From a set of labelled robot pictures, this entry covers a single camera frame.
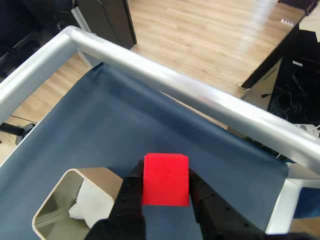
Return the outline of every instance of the power strip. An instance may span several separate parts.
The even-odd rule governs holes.
[[[285,19],[285,18],[283,18],[281,20],[281,23],[284,24],[284,25],[287,25],[289,27],[294,27],[295,26],[295,23],[293,21],[290,21],[290,20]]]
[[[314,129],[316,126],[312,124],[295,124],[298,128],[305,130],[306,132],[319,137],[319,130]]]

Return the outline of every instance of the wooden floor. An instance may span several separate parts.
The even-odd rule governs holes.
[[[281,19],[297,22],[303,15],[276,0],[128,0],[128,4],[138,41],[132,51],[236,97],[244,91],[235,84],[245,81],[290,31]],[[39,122],[87,71],[75,55],[12,115]],[[28,123],[14,117],[6,122]],[[15,148],[15,138],[0,132],[0,141],[1,164]],[[301,220],[294,223],[296,229],[304,226]]]

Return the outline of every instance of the cord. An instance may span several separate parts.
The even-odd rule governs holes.
[[[33,124],[38,124],[38,123],[35,122],[35,121],[31,121],[31,120],[25,119],[25,118],[23,118],[23,117],[14,116],[14,115],[10,115],[10,116],[13,117],[13,118],[16,118],[16,119],[22,119],[22,120],[28,121],[28,122],[33,123]]]
[[[311,129],[311,130],[309,130],[308,132],[310,133],[310,132],[312,132],[313,130],[318,129],[319,127],[320,127],[320,125],[318,125],[318,126],[316,126],[316,127],[312,128],[312,129]]]
[[[106,18],[106,20],[107,20],[107,22],[108,22],[108,24],[109,24],[110,28],[112,29],[112,31],[113,31],[113,33],[114,33],[115,37],[116,37],[116,38],[117,38],[117,40],[119,41],[120,46],[121,46],[121,47],[123,47],[122,42],[121,42],[121,40],[120,40],[119,36],[117,35],[117,33],[116,33],[116,30],[115,30],[114,26],[111,24],[111,22],[110,22],[110,20],[109,20],[109,17],[108,17],[108,15],[107,15],[107,12],[106,12],[106,8],[105,8],[105,6],[104,6],[104,5],[102,4],[102,2],[100,2],[99,0],[96,0],[96,1],[97,1],[97,2],[101,5],[101,7],[103,8],[104,16],[105,16],[105,18]]]
[[[297,84],[297,86],[300,88],[300,90],[304,93],[304,91],[301,88],[300,83],[299,83],[295,73],[292,73],[292,78],[293,78],[293,81],[295,82],[295,84]]]
[[[244,83],[244,82],[237,82],[237,83],[235,84],[235,86],[236,86],[238,89],[242,89],[242,90],[249,91],[250,88],[246,89],[246,88],[243,88],[243,87],[241,87],[241,86],[238,86],[238,84],[243,84],[243,83]]]

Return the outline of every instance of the white tissue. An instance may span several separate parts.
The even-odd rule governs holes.
[[[114,201],[94,184],[83,179],[76,203],[69,209],[69,216],[73,219],[85,220],[91,229],[94,224],[109,217]]]

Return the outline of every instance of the black cable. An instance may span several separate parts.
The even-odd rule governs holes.
[[[242,89],[242,90],[248,91],[248,89],[243,88],[243,87],[241,87],[241,86],[238,86],[238,84],[243,84],[243,82],[237,82],[237,83],[235,84],[235,86],[236,86],[238,89]]]
[[[117,40],[119,41],[120,46],[121,46],[121,47],[123,47],[122,42],[121,42],[121,40],[120,40],[119,36],[117,35],[117,33],[116,33],[116,30],[115,30],[114,26],[111,24],[111,22],[110,22],[110,20],[109,20],[109,17],[108,17],[108,15],[107,15],[107,12],[106,12],[106,9],[105,9],[105,6],[104,6],[104,5],[102,4],[102,2],[100,2],[99,0],[96,0],[96,1],[97,1],[97,2],[101,5],[101,7],[103,8],[104,16],[105,16],[105,18],[106,18],[106,20],[107,20],[107,22],[108,22],[108,24],[109,24],[110,28],[112,29],[112,31],[113,31],[113,33],[114,33],[115,37],[116,37],[116,38],[117,38]]]
[[[23,118],[23,117],[14,116],[14,115],[10,115],[10,116],[13,117],[13,118],[17,118],[17,119],[22,119],[22,120],[28,121],[28,122],[33,123],[33,124],[38,124],[38,123],[35,122],[35,121],[31,121],[31,120],[25,119],[25,118]]]

